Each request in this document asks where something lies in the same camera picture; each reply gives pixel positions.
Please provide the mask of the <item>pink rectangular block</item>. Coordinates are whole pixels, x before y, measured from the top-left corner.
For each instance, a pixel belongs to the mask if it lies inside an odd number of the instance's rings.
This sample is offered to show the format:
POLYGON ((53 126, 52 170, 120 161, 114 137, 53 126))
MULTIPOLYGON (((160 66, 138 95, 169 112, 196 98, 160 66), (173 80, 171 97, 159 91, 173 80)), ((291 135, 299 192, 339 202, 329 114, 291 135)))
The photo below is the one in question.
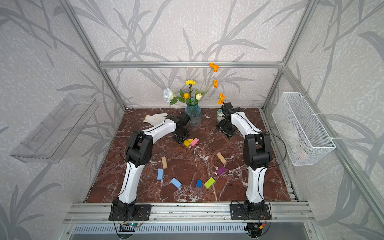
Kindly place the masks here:
POLYGON ((199 139, 198 139, 198 138, 194 138, 194 139, 191 141, 190 145, 193 147, 193 146, 195 146, 198 142, 199 142, 199 139))

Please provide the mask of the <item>natural wood block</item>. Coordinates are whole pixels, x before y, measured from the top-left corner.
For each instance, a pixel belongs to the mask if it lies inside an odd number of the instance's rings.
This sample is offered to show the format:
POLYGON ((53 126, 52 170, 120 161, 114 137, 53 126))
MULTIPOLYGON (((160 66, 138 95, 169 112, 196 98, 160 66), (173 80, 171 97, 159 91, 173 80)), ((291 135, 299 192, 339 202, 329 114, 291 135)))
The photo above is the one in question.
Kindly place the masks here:
POLYGON ((223 165, 226 164, 227 161, 226 161, 226 159, 223 157, 223 155, 221 153, 217 153, 216 156, 219 158, 219 160, 221 161, 221 163, 223 165))
POLYGON ((162 166, 163 166, 163 169, 167 169, 168 168, 166 157, 162 157, 162 166))

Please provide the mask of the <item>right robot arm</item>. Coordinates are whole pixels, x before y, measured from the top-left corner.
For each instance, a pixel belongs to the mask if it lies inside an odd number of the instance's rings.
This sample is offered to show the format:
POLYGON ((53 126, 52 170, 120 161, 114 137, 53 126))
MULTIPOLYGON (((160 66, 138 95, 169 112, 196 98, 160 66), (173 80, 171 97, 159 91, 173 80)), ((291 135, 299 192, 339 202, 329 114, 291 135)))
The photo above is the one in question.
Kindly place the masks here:
POLYGON ((222 120, 217 129, 227 138, 238 130, 244 137, 243 159, 249 169, 248 188, 244 208, 248 211, 264 207, 264 177, 272 160, 271 137, 258 129, 240 108, 234 108, 229 101, 221 106, 222 120))

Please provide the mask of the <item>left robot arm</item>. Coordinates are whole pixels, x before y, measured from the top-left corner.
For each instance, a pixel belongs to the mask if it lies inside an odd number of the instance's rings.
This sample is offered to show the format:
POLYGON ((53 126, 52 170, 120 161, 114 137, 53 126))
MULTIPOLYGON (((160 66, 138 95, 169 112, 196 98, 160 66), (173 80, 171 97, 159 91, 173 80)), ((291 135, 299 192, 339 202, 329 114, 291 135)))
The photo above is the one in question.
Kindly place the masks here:
POLYGON ((145 165, 152 158, 154 143, 168 134, 173 134, 174 140, 179 144, 182 143, 190 134, 186 128, 190 119, 190 116, 185 112, 180 112, 178 116, 166 117, 161 115, 157 125, 140 132, 134 131, 125 150, 126 174, 122 189, 113 200, 113 210, 131 215, 130 211, 135 209, 141 174, 145 165))

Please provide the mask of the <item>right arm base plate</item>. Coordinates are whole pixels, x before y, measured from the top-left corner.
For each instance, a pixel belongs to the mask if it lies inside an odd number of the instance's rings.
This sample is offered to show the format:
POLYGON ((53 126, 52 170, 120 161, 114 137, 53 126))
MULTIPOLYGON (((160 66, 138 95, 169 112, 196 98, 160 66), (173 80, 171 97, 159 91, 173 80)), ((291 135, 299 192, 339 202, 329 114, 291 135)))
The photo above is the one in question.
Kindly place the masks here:
POLYGON ((260 203, 230 203, 231 220, 271 220, 271 210, 264 201, 260 203))

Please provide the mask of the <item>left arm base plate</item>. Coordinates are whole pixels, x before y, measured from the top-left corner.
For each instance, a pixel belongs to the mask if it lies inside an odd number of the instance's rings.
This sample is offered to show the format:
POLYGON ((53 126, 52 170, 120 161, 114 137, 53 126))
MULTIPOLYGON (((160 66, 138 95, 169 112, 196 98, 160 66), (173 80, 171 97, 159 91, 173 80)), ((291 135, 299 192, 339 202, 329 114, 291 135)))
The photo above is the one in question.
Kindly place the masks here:
POLYGON ((109 221, 148 221, 152 205, 115 206, 109 215, 109 221))

